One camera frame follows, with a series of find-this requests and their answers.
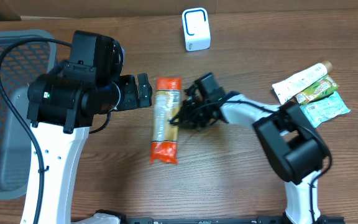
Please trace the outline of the orange pasta package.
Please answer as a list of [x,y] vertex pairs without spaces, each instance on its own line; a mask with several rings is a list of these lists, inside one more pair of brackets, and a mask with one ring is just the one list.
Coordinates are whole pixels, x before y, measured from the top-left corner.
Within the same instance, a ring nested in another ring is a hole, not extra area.
[[177,164],[178,126],[170,123],[180,110],[181,78],[158,77],[155,91],[150,163]]

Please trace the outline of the white tube gold cap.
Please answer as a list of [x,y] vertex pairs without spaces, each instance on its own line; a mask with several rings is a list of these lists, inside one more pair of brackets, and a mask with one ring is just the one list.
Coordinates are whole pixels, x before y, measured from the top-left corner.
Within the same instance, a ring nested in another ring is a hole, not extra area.
[[314,82],[333,70],[333,65],[329,61],[322,61],[305,70],[293,74],[292,76],[274,83],[272,88],[280,102],[284,105],[299,92],[308,88]]

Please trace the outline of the green snack packet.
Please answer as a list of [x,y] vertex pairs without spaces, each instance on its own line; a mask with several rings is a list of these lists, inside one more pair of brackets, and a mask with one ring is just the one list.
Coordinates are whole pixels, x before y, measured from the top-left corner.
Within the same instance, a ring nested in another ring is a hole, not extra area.
[[332,95],[338,88],[339,85],[329,75],[325,75],[299,92],[295,98],[299,104],[306,105]]

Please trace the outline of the teal wet wipes packet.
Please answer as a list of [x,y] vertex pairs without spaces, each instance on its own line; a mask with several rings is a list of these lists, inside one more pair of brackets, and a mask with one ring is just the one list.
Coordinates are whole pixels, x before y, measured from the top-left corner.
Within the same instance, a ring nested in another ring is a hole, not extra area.
[[301,105],[300,109],[314,128],[336,116],[351,111],[336,91],[322,100]]

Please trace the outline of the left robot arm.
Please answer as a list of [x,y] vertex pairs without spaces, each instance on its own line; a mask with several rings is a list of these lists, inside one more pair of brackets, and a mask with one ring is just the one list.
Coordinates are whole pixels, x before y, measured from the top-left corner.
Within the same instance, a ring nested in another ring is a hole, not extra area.
[[151,106],[147,75],[123,75],[123,65],[117,40],[78,30],[69,59],[30,84],[27,119],[35,142],[22,223],[70,223],[78,163],[94,116]]

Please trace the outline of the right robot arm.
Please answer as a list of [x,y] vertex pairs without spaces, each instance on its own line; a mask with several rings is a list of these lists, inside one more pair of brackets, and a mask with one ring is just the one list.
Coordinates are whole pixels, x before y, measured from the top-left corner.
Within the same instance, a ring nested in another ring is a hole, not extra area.
[[169,123],[198,129],[217,121],[254,130],[270,166],[285,183],[285,221],[322,223],[317,184],[329,170],[323,166],[324,159],[333,159],[298,104],[268,105],[236,91],[189,95]]

